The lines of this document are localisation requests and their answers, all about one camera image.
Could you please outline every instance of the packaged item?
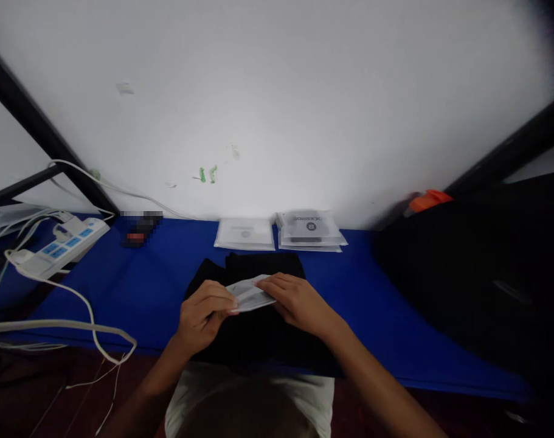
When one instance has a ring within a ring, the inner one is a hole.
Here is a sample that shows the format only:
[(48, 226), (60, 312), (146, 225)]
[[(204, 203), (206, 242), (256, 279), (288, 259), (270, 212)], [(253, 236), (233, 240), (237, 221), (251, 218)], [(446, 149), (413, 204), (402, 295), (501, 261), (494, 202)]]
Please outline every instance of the packaged item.
[(221, 219), (214, 246), (245, 251), (274, 251), (272, 225), (268, 219)]
[(264, 280), (268, 277), (270, 276), (262, 274), (248, 280), (239, 281), (238, 283), (234, 283), (226, 287), (228, 292), (238, 299), (237, 311), (251, 311), (277, 302), (277, 300), (271, 297), (268, 293), (255, 286), (258, 281)]
[(339, 245), (323, 245), (323, 246), (301, 246), (301, 245), (283, 245), (281, 241), (281, 230), (279, 229), (279, 249), (289, 249), (291, 251), (319, 251), (319, 252), (342, 252)]
[(340, 233), (333, 214), (329, 211), (297, 210), (277, 213), (281, 231), (281, 245), (336, 246), (348, 242)]

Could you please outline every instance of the dark floor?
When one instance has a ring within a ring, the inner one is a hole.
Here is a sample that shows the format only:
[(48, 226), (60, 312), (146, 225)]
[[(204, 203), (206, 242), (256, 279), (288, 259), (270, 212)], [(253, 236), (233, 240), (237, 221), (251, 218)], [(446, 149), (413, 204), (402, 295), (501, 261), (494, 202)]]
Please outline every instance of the dark floor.
[[(155, 361), (152, 356), (133, 355), (120, 368), (114, 409), (132, 393)], [(58, 392), (65, 382), (92, 381), (110, 368), (112, 364), (93, 350), (63, 349), (34, 357), (0, 353), (0, 382), (21, 378), (18, 384), (0, 385), (0, 437), (94, 436), (111, 405), (116, 372), (93, 385)], [(526, 414), (514, 403), (435, 391), (411, 393), (450, 437), (539, 436), (533, 426), (507, 417), (506, 411)], [(387, 436), (343, 380), (336, 381), (333, 412), (334, 438)], [(162, 426), (157, 437), (165, 437)]]

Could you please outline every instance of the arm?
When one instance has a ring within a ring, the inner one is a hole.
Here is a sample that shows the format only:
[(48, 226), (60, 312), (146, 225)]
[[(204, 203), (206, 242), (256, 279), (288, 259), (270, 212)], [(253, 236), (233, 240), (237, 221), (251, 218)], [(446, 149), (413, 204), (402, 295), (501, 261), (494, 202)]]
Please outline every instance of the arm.
[(237, 308), (236, 298), (218, 282), (206, 280), (181, 305), (178, 331), (125, 404), (107, 421), (99, 437), (153, 437), (165, 417), (188, 360), (206, 348), (220, 324)]
[(276, 274), (257, 286), (277, 300), (275, 308), (287, 323), (317, 336), (330, 348), (366, 405), (393, 436), (446, 437), (306, 280)]

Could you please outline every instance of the black cloth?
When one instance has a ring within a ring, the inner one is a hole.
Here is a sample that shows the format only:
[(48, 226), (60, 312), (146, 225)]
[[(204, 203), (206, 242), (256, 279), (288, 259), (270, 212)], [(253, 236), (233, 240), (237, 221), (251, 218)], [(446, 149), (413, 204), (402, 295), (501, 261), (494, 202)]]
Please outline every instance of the black cloth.
[[(205, 259), (190, 282), (184, 300), (205, 280), (228, 286), (260, 274), (279, 272), (305, 278), (303, 265), (293, 253), (231, 253), (226, 257), (225, 269)], [(269, 363), (301, 367), (319, 375), (342, 375), (335, 357), (319, 338), (287, 324), (272, 306), (227, 318), (216, 339), (193, 359), (239, 370), (254, 370)]]

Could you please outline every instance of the metal bar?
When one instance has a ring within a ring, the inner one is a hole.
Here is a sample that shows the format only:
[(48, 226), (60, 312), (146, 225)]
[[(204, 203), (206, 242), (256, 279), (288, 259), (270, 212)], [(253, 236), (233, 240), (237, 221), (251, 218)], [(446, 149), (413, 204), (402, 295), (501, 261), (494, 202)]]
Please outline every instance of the metal bar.
[(20, 182), (16, 182), (14, 185), (0, 190), (0, 206), (6, 205), (7, 202), (14, 197), (62, 173), (66, 165), (60, 163), (58, 164), (59, 165), (48, 167), (35, 175), (22, 179)]
[(554, 102), (452, 183), (453, 197), (498, 183), (554, 147)]
[[(0, 102), (50, 158), (63, 159), (87, 170), (1, 60)], [(98, 184), (70, 166), (63, 171), (94, 206), (113, 212), (115, 216), (120, 215)]]

